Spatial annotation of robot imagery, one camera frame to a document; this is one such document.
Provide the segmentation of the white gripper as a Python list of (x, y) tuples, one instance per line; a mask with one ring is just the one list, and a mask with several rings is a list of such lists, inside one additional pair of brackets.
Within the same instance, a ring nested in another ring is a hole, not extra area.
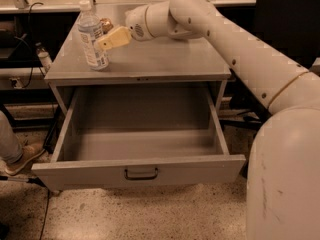
[(138, 41), (149, 39), (149, 31), (146, 25), (146, 12), (148, 6), (143, 5), (126, 12), (126, 26), (118, 26), (107, 34), (98, 38), (96, 48), (101, 51), (121, 47), (130, 43), (132, 37)]

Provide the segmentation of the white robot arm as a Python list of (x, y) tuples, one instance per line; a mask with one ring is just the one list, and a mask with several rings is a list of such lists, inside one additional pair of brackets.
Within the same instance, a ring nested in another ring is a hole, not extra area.
[(247, 240), (320, 240), (320, 78), (222, 16), (209, 0), (138, 7), (99, 38), (109, 50), (132, 39), (205, 38), (265, 107), (247, 176)]

